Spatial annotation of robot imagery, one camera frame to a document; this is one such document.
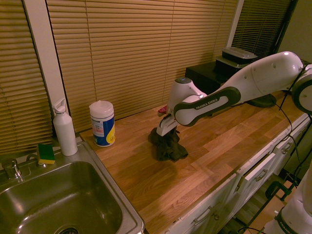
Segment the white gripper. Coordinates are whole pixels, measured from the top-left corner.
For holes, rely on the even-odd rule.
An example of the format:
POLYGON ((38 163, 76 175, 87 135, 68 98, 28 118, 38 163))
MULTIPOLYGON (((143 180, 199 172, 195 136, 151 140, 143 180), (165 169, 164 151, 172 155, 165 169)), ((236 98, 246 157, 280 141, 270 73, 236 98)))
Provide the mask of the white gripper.
POLYGON ((176 129, 177 126, 178 122, 175 120, 175 118, 172 115, 167 115, 159 123, 156 133, 163 137, 167 133, 171 132, 173 140, 180 140, 178 136, 180 132, 176 129))

